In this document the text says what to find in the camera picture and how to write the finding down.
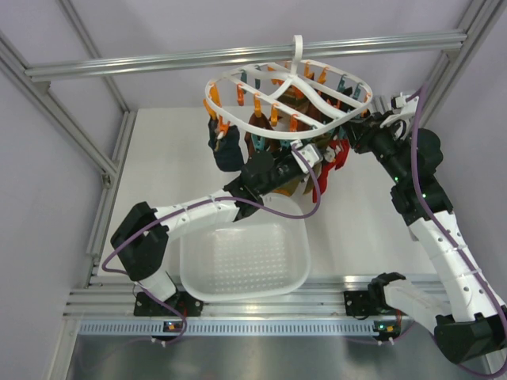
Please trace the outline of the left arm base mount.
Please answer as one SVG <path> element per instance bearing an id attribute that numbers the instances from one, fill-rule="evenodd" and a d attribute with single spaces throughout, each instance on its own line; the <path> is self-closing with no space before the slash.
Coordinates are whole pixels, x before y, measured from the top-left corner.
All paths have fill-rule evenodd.
<path id="1" fill-rule="evenodd" d="M 166 304 L 184 317 L 199 317 L 204 306 L 201 300 L 197 300 L 186 291 L 178 291 L 166 301 Z M 133 314 L 136 317 L 175 316 L 175 313 L 160 305 L 142 291 L 135 297 Z"/>

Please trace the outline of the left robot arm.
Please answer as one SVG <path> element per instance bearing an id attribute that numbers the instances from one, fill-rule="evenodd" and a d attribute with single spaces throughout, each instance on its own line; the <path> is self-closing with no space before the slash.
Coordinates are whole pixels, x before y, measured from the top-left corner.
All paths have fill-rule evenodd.
<path id="1" fill-rule="evenodd" d="M 316 183 L 322 161 L 313 143 L 256 153 L 221 190 L 187 203 L 137 203 L 111 237 L 121 271 L 161 314 L 178 308 L 178 291 L 205 302 L 284 295 L 307 279 L 307 214 L 278 188 Z"/>

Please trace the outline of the plain red sock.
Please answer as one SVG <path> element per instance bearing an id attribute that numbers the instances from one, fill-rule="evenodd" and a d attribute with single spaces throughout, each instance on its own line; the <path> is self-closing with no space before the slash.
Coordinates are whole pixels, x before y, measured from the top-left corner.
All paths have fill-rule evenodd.
<path id="1" fill-rule="evenodd" d="M 321 195 L 323 195 L 324 192 L 326 191 L 327 183 L 328 183 L 329 171 L 333 167 L 334 167 L 334 165 L 332 163 L 329 163 L 329 162 L 326 162 L 326 161 L 322 164 L 321 172 L 320 172 L 320 174 L 318 176 L 318 186 L 319 186 L 320 194 Z M 313 188 L 313 191 L 312 191 L 312 201 L 313 201 L 313 203 L 317 203 L 317 200 L 318 200 L 317 190 L 316 190 L 316 188 Z"/>

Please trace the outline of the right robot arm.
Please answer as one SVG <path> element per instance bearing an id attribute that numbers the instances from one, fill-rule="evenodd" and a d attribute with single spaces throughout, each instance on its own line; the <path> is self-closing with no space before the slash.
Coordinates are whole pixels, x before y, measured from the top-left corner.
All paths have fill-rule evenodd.
<path id="1" fill-rule="evenodd" d="M 371 153 L 394 181 L 391 201 L 409 232 L 430 259 L 446 291 L 442 302 L 397 272 L 383 273 L 368 284 L 374 311 L 399 310 L 425 327 L 454 364 L 506 347 L 506 304 L 486 283 L 460 233 L 453 206 L 435 177 L 443 160 L 440 139 L 429 130 L 403 137 L 383 127 L 380 114 L 344 126 L 351 148 Z"/>

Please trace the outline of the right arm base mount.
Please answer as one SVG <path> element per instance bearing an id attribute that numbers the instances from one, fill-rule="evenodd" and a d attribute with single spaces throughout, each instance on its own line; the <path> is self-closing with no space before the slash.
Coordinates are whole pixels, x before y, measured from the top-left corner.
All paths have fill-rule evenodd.
<path id="1" fill-rule="evenodd" d="M 370 281 L 366 291 L 345 291 L 346 315 L 358 320 L 377 315 L 394 315 L 395 308 L 387 304 L 384 288 L 394 281 L 405 279 L 398 272 L 382 273 Z"/>

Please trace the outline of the white round clip hanger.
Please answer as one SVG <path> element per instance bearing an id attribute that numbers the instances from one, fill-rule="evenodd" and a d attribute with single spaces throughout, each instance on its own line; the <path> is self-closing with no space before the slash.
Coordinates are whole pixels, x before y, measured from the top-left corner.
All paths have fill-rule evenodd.
<path id="1" fill-rule="evenodd" d="M 253 102 L 253 115 L 266 116 L 263 129 L 227 111 L 219 88 L 235 88 L 238 106 Z M 230 127 L 275 140 L 311 139 L 362 116 L 372 102 L 372 88 L 362 79 L 334 66 L 303 58 L 303 37 L 293 37 L 292 57 L 284 62 L 251 63 L 223 72 L 204 88 L 203 104 L 218 123 L 217 139 Z"/>

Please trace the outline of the black sock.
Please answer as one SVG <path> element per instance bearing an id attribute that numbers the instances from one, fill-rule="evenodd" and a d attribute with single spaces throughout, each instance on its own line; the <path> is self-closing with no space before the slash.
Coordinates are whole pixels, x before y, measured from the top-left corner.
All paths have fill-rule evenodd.
<path id="1" fill-rule="evenodd" d="M 351 96 L 353 95 L 353 87 L 352 87 L 352 86 L 350 86 L 350 87 L 346 87 L 346 88 L 342 91 L 342 93 L 343 93 L 344 95 L 346 95 L 347 97 L 351 97 Z"/>

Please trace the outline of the red santa sock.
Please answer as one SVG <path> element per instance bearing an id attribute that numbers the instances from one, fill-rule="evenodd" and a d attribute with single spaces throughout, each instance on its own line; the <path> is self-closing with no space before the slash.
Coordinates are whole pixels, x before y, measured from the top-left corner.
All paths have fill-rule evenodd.
<path id="1" fill-rule="evenodd" d="M 337 146 L 336 146 L 336 157 L 335 157 L 335 170 L 341 169 L 347 160 L 347 157 L 349 155 L 350 145 L 348 139 L 340 139 L 337 140 Z"/>

